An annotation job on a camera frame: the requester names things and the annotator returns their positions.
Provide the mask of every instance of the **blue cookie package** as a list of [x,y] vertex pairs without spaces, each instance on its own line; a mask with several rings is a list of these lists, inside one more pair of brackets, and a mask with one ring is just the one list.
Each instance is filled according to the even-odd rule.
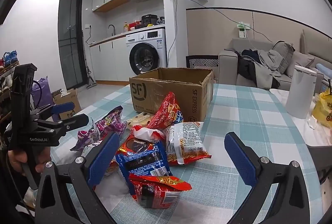
[[117,154],[116,160],[127,182],[131,195],[135,195],[135,189],[129,180],[129,174],[172,176],[167,162],[165,148],[160,141],[155,143],[150,150],[128,156],[121,153]]

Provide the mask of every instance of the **kitchen counter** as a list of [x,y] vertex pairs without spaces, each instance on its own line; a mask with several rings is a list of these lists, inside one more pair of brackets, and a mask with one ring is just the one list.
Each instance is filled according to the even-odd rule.
[[140,28],[140,29],[131,30],[131,31],[128,31],[128,32],[125,32],[125,33],[116,34],[114,36],[102,39],[100,41],[93,42],[93,43],[90,44],[90,47],[93,47],[93,46],[96,46],[96,45],[99,45],[99,44],[102,44],[102,43],[105,43],[105,42],[108,42],[108,41],[111,41],[111,40],[123,38],[123,37],[125,37],[126,35],[129,35],[129,34],[141,32],[141,31],[152,30],[152,29],[156,29],[156,28],[163,28],[163,27],[165,27],[165,24],[159,24],[159,25],[156,25],[156,26],[144,27],[144,28]]

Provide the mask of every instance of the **faucet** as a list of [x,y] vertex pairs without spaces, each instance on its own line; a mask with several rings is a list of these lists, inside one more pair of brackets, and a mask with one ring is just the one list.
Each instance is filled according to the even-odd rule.
[[110,24],[110,25],[108,25],[108,28],[110,28],[110,26],[112,26],[112,27],[113,27],[114,36],[115,36],[115,26],[114,26],[113,24]]

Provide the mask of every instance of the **checkered tablecloth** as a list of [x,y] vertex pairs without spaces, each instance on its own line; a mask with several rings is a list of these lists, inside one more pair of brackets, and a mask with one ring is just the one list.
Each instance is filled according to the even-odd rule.
[[[114,107],[122,105],[123,119],[133,117],[128,86],[114,92],[81,113],[94,120],[105,116]],[[149,209],[139,206],[128,193],[121,173],[111,174],[97,186],[96,193],[119,224],[137,223],[227,223],[250,191],[224,148],[225,134],[234,131],[243,143],[252,147],[258,156],[266,156],[274,163],[300,163],[307,186],[311,223],[323,215],[322,197],[315,166],[298,129],[278,99],[268,91],[234,85],[214,85],[213,99],[204,121],[201,139],[212,155],[195,163],[171,167],[174,176],[191,184],[192,190],[181,194],[169,209]],[[128,131],[122,135],[122,142]],[[77,140],[77,130],[60,139],[51,156],[56,164],[72,162],[79,155],[71,152]],[[255,223],[262,221],[276,191],[270,193]],[[83,222],[87,218],[76,194],[69,189],[74,205]]]

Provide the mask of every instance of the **cardboard box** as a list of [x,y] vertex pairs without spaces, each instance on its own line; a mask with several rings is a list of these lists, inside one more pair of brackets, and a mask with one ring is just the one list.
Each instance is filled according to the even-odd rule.
[[55,104],[63,104],[67,102],[72,102],[75,105],[75,108],[72,111],[63,112],[60,114],[61,119],[66,119],[69,117],[72,117],[73,115],[77,114],[79,111],[81,111],[81,105],[77,98],[77,89],[70,89],[67,91],[68,94],[61,97],[61,94],[58,94],[54,97],[54,103]]
[[207,69],[158,68],[129,83],[135,111],[155,114],[172,91],[185,121],[204,121],[213,96],[213,71]]

